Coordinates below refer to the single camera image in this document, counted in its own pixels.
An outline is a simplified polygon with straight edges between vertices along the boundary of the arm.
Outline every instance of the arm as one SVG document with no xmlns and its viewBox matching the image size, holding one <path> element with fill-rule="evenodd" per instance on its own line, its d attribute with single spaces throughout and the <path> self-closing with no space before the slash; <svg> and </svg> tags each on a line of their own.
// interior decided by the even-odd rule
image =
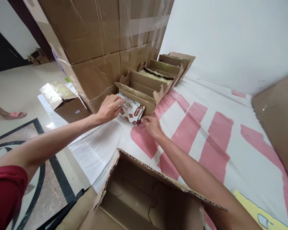
<svg viewBox="0 0 288 230">
<path fill-rule="evenodd" d="M 185 183 L 212 202 L 229 210 L 225 212 L 210 205 L 205 206 L 205 210 L 217 229 L 261 229 L 221 182 L 163 133 L 157 118 L 145 116 L 141 121 L 162 147 Z"/>
<path fill-rule="evenodd" d="M 118 95 L 107 96 L 97 114 L 66 126 L 39 135 L 0 158 L 0 167 L 16 165 L 22 167 L 31 181 L 38 167 L 69 143 L 90 129 L 107 123 L 120 112 L 118 107 L 124 100 Z"/>
</svg>

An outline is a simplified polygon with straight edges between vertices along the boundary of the green object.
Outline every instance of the green object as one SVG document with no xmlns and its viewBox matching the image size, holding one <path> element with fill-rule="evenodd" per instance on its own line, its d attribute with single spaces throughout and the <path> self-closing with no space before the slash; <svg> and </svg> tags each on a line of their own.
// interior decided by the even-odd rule
<svg viewBox="0 0 288 230">
<path fill-rule="evenodd" d="M 70 81 L 70 79 L 69 79 L 69 77 L 66 75 L 66 77 L 65 77 L 65 80 L 67 81 L 67 82 L 71 82 Z"/>
</svg>

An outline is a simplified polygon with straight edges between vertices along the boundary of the red shirt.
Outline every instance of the red shirt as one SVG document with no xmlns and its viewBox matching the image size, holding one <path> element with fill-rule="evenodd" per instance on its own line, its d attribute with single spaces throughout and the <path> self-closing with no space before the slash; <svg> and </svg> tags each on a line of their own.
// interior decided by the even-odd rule
<svg viewBox="0 0 288 230">
<path fill-rule="evenodd" d="M 20 210 L 27 183 L 28 176 L 23 168 L 0 167 L 0 229 L 6 229 Z"/>
</svg>

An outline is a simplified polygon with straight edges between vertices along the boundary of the hand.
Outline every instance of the hand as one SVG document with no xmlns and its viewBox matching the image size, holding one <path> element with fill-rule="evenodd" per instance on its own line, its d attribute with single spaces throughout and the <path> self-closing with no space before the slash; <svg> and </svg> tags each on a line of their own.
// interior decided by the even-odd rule
<svg viewBox="0 0 288 230">
<path fill-rule="evenodd" d="M 98 113 L 95 114 L 100 124 L 107 123 L 117 117 L 122 107 L 118 107 L 125 100 L 119 95 L 111 94 L 105 98 Z"/>
<path fill-rule="evenodd" d="M 144 116 L 141 118 L 141 121 L 153 138 L 158 138 L 164 135 L 158 118 L 153 116 Z"/>
</svg>

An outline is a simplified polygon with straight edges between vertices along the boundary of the white wall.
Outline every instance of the white wall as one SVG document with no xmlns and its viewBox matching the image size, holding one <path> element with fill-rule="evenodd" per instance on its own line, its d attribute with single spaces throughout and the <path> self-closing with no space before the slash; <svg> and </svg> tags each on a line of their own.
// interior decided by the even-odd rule
<svg viewBox="0 0 288 230">
<path fill-rule="evenodd" d="M 0 0 L 0 33 L 24 58 L 39 45 L 7 0 Z"/>
<path fill-rule="evenodd" d="M 189 76 L 254 95 L 288 75 L 288 0 L 175 0 L 170 51 L 196 56 Z"/>
</svg>

